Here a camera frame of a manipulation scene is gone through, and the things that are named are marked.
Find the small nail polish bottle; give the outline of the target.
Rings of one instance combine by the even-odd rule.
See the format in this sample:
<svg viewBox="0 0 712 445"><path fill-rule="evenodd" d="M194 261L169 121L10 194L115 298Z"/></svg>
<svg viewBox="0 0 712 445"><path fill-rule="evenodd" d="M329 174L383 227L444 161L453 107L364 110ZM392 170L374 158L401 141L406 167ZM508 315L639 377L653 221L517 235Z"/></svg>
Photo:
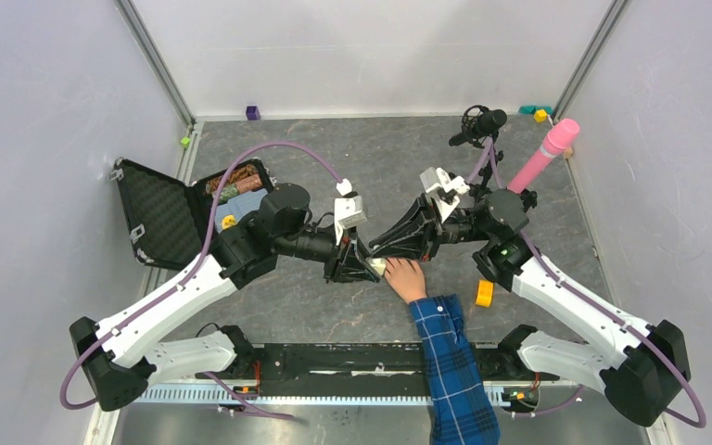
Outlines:
<svg viewBox="0 0 712 445"><path fill-rule="evenodd" d="M380 276L383 276L386 270L386 259L383 258L370 258L368 260L369 265L373 270Z"/></svg>

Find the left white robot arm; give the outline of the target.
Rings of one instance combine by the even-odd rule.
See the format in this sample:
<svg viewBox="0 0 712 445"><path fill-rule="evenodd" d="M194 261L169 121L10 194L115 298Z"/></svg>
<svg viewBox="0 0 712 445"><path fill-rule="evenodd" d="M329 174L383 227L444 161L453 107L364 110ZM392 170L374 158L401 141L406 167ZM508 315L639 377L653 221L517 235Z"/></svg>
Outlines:
<svg viewBox="0 0 712 445"><path fill-rule="evenodd" d="M180 324L219 299L273 271L280 256L317 261L324 280L378 282L381 278L356 230L365 222L362 196L350 191L334 201L334 222L308 220L310 195L297 184L280 184L263 196L256 210L221 230L207 251L195 256L169 282L127 309L100 321L82 317L70 325L83 370L104 412L117 411L149 387L186 375L225 371L247 375L253 351L222 331L166 342Z"/></svg>

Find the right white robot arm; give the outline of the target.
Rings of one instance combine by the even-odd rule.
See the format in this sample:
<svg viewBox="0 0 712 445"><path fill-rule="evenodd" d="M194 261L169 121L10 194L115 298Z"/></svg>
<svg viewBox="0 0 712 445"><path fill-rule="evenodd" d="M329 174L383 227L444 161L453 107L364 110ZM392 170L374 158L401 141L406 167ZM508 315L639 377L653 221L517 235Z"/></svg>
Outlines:
<svg viewBox="0 0 712 445"><path fill-rule="evenodd" d="M520 325L501 342L498 364L511 378L533 371L557 375L604 395L624 417L652 426L680 393L689 396L696 426L703 406L690 385L684 335L673 323L651 324L600 298L540 254L523 229L518 194L498 189L460 209L451 192L421 195L384 234L370 242L379 258L430 261L445 244L482 241L472 258L481 275L553 315L581 342Z"/></svg>

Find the blue plaid sleeve forearm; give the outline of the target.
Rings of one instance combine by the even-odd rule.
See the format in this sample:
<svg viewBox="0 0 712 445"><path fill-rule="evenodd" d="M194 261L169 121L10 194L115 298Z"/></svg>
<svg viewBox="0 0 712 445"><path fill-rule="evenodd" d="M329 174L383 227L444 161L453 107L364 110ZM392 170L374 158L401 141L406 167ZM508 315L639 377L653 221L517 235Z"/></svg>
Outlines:
<svg viewBox="0 0 712 445"><path fill-rule="evenodd" d="M497 444L496 413L478 373L455 294L409 304L422 341L432 401L432 444Z"/></svg>

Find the person hand with painted nails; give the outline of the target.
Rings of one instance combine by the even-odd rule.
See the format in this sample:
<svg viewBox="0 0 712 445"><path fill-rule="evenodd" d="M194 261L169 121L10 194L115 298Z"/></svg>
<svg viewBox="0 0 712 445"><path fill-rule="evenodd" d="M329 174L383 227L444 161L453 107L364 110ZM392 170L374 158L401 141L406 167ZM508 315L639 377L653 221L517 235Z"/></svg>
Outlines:
<svg viewBox="0 0 712 445"><path fill-rule="evenodd" d="M384 276L389 286L406 304L427 297L426 278L418 261L388 258Z"/></svg>

